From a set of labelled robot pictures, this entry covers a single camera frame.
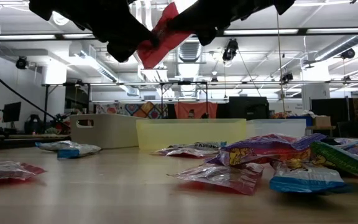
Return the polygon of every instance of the colorful quilt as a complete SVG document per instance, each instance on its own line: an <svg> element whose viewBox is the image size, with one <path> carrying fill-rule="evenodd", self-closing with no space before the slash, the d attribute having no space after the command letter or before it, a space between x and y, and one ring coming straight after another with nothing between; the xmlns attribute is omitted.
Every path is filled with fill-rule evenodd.
<svg viewBox="0 0 358 224"><path fill-rule="evenodd" d="M136 116L138 118L162 119L168 116L168 106L166 104L124 104L113 103L108 105L96 104L96 114L120 114L126 116Z"/></svg>

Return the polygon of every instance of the yellow translucent bin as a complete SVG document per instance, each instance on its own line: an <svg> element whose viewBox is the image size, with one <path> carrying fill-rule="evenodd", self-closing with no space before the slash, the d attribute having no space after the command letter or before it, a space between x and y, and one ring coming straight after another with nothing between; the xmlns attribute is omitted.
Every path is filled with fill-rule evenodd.
<svg viewBox="0 0 358 224"><path fill-rule="evenodd" d="M227 141L246 138L245 119L145 119L136 121L141 151L156 151L172 144Z"/></svg>

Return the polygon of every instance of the cardboard box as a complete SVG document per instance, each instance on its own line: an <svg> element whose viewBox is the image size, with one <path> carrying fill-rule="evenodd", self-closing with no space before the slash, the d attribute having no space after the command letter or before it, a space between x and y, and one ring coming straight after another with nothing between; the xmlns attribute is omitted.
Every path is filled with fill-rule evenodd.
<svg viewBox="0 0 358 224"><path fill-rule="evenodd" d="M331 127L331 117L330 116L317 116L313 120L313 126L316 126L316 127Z"/></svg>

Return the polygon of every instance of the wooden table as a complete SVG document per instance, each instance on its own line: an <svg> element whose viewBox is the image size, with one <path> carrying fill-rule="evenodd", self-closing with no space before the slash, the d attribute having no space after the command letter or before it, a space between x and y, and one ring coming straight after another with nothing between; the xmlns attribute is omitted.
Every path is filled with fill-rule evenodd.
<svg viewBox="0 0 358 224"><path fill-rule="evenodd" d="M35 148L0 151L48 172L24 184L0 185L0 223L358 223L358 179L351 194L310 196L269 190L266 168L254 196L180 187L169 177L202 160L103 151L58 161Z"/></svg>
<svg viewBox="0 0 358 224"><path fill-rule="evenodd" d="M333 131L336 129L336 126L328 126L328 127L320 127L320 126L308 126L306 127L306 130L329 130L329 136L333 136Z"/></svg>

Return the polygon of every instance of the orange curtain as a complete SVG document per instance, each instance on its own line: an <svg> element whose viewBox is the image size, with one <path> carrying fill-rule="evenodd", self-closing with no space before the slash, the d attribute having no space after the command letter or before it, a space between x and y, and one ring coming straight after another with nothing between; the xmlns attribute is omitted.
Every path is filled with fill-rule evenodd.
<svg viewBox="0 0 358 224"><path fill-rule="evenodd" d="M195 119L200 119L206 113L206 103L177 103L175 104L175 112L178 119L188 119L189 115ZM216 118L216 110L218 104L208 103L209 118Z"/></svg>

